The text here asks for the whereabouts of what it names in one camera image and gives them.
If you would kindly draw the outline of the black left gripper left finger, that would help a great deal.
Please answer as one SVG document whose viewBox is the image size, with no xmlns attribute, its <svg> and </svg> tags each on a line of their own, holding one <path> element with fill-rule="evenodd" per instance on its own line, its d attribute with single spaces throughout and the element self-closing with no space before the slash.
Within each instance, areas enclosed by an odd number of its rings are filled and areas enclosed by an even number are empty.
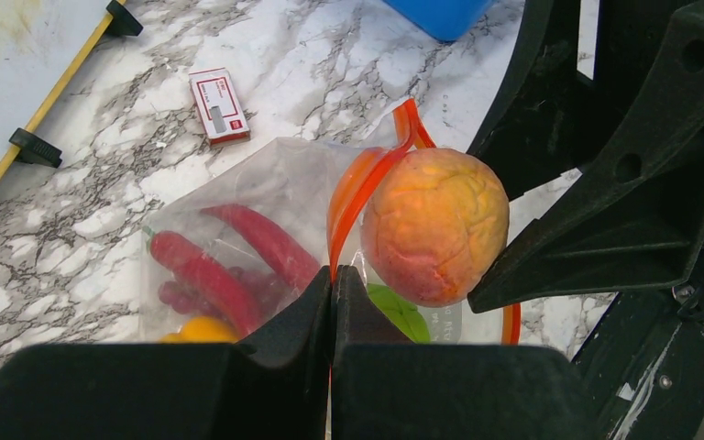
<svg viewBox="0 0 704 440">
<path fill-rule="evenodd" d="M 0 439 L 322 439 L 331 283 L 241 342 L 45 344 L 0 368 Z"/>
</svg>

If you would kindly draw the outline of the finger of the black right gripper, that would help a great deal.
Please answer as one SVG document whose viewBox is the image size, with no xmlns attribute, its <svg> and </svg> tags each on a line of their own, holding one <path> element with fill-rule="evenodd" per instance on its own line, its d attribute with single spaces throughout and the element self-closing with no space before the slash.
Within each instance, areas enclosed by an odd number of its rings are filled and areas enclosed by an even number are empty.
<svg viewBox="0 0 704 440">
<path fill-rule="evenodd" d="M 468 154 L 489 165 L 510 200 L 566 171 L 585 171 L 605 142 L 597 97 L 578 65 L 594 48 L 599 1 L 527 1 L 510 62 Z"/>
</svg>

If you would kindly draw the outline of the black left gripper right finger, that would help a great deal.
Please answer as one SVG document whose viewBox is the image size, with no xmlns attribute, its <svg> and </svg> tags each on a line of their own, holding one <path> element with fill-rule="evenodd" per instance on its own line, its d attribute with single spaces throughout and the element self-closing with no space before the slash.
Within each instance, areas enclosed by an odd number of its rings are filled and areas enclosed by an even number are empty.
<svg viewBox="0 0 704 440">
<path fill-rule="evenodd" d="M 576 368 L 543 346 L 415 344 L 357 269 L 333 283 L 335 439 L 597 439 Z"/>
</svg>

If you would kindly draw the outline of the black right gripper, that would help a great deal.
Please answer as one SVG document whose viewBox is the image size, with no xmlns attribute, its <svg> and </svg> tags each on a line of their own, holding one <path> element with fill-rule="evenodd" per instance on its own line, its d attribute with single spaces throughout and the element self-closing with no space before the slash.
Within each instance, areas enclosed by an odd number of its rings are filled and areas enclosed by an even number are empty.
<svg viewBox="0 0 704 440">
<path fill-rule="evenodd" d="M 468 296 L 475 313 L 617 292 L 574 355 L 601 439 L 691 439 L 704 419 L 704 1 L 528 1 L 472 156 L 511 199 L 580 177 Z"/>
</svg>

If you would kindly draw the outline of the green lime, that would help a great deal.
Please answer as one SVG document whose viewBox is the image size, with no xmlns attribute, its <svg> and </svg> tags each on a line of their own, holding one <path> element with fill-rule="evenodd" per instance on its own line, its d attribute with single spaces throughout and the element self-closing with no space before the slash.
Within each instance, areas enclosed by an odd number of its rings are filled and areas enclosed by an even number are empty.
<svg viewBox="0 0 704 440">
<path fill-rule="evenodd" d="M 431 336 L 415 304 L 404 300 L 385 285 L 369 283 L 369 299 L 406 336 L 416 343 L 429 343 Z"/>
</svg>

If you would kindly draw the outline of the yellow bell pepper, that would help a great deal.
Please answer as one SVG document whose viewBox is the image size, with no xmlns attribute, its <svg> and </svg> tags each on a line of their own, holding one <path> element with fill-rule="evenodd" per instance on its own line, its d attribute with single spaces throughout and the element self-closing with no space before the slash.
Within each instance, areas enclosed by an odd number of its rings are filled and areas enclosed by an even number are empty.
<svg viewBox="0 0 704 440">
<path fill-rule="evenodd" d="M 226 322 L 211 316 L 196 316 L 177 332 L 163 336 L 161 343 L 236 343 L 237 331 Z"/>
</svg>

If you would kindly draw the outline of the peach fruit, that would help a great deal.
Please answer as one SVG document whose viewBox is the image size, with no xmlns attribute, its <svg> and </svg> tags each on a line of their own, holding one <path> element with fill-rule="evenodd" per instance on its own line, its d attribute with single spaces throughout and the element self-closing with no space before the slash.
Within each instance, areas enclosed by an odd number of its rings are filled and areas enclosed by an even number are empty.
<svg viewBox="0 0 704 440">
<path fill-rule="evenodd" d="M 493 169 L 451 148 L 411 151 L 385 176 L 363 214 L 371 268 L 423 307 L 465 300 L 509 234 L 509 198 Z"/>
</svg>

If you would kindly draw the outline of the clear zip bag orange zipper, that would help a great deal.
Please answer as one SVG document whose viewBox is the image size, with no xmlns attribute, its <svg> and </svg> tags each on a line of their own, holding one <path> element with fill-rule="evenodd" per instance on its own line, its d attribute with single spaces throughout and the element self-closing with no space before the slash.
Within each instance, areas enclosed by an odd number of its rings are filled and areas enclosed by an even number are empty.
<svg viewBox="0 0 704 440">
<path fill-rule="evenodd" d="M 362 219 L 369 199 L 407 153 L 437 148 L 451 149 L 433 142 L 415 101 L 407 100 L 386 115 L 357 147 L 278 137 L 205 185 L 160 209 L 144 228 L 177 232 L 226 269 L 241 267 L 275 274 L 232 227 L 200 213 L 205 207 L 242 204 L 281 226 L 318 260 L 319 270 L 330 270 L 333 280 L 342 266 L 357 269 L 368 292 L 369 283 L 387 286 L 368 264 L 361 246 Z M 149 237 L 144 231 L 143 237 L 139 331 L 147 340 L 160 340 L 179 331 L 190 319 L 207 315 L 182 315 L 159 300 L 158 289 L 163 282 L 180 281 L 153 259 L 148 249 Z M 291 298 L 273 316 L 264 316 L 265 323 L 303 292 L 292 288 Z M 521 319 L 518 305 L 476 316 L 469 310 L 467 298 L 436 308 L 412 302 L 427 323 L 429 343 L 518 342 Z"/>
</svg>

